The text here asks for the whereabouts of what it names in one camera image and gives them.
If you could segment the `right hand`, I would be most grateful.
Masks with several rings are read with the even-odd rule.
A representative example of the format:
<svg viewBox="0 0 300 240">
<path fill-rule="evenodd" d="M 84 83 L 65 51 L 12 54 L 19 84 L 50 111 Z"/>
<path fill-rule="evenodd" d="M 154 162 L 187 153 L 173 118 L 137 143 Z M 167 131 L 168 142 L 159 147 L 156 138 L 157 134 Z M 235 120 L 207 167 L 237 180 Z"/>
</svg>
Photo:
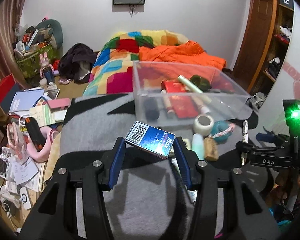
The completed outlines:
<svg viewBox="0 0 300 240">
<path fill-rule="evenodd" d="M 277 175 L 275 185 L 265 200 L 268 207 L 280 205 L 281 202 L 292 196 L 296 196 L 295 207 L 300 206 L 300 175 L 293 181 L 290 181 L 288 177 L 288 170 L 282 170 Z"/>
</svg>

